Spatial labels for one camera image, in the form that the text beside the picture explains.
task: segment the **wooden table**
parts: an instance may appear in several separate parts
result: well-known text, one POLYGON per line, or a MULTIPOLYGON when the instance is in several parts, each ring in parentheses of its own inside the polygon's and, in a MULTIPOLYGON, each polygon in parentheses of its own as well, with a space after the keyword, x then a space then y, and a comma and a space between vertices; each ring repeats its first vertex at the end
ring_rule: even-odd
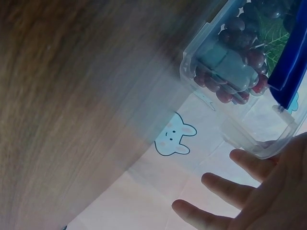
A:
POLYGON ((147 150, 209 2, 1 1, 0 229, 60 230, 147 150))

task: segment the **plastic container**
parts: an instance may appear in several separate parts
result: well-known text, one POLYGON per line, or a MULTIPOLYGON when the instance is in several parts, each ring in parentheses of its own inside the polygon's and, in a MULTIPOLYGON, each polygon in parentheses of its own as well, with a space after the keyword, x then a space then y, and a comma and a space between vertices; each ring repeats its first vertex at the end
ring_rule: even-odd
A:
POLYGON ((181 79, 215 103, 224 139, 261 159, 307 116, 305 10, 306 0, 229 0, 183 53, 181 79))

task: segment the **blue plastic piece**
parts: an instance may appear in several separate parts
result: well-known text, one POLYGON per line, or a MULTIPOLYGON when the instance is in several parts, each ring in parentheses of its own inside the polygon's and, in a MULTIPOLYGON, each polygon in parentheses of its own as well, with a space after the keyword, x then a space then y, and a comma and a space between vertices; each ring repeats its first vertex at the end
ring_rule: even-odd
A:
POLYGON ((296 24, 268 84, 274 99, 288 109, 307 69, 307 0, 302 0, 296 24))

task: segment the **hand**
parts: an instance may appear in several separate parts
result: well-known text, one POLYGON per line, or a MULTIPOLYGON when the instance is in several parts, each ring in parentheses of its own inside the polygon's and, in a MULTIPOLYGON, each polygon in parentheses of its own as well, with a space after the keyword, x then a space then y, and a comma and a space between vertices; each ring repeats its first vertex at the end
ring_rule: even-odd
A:
POLYGON ((201 182, 241 212, 221 217, 177 200, 172 207, 184 221, 198 230, 307 230, 307 133, 274 159, 259 160, 239 149, 230 158, 262 184, 254 188, 206 173, 201 182))

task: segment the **grape bunch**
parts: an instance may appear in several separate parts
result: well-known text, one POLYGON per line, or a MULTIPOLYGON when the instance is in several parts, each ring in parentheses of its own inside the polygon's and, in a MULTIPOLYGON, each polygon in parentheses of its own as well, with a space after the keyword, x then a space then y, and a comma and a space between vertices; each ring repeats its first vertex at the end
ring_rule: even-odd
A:
POLYGON ((222 103, 246 104, 249 95, 261 96, 268 88, 268 78, 259 74, 257 79, 244 91, 235 90, 231 82, 227 82, 210 70, 202 70, 196 67, 194 81, 201 87, 214 92, 222 103))
POLYGON ((242 59, 242 66, 250 66, 255 74, 257 73, 256 79, 246 76, 250 80, 248 87, 243 90, 236 88, 233 82, 228 82, 204 62, 196 68, 194 81, 199 86, 214 92, 225 104, 230 102, 246 104, 250 95, 256 97, 263 95, 269 86, 265 43, 258 40, 261 29, 259 13, 272 20, 283 19, 283 26, 290 33, 295 25, 300 1, 251 0, 243 4, 243 13, 228 18, 225 22, 224 29, 218 34, 217 43, 238 53, 242 59))

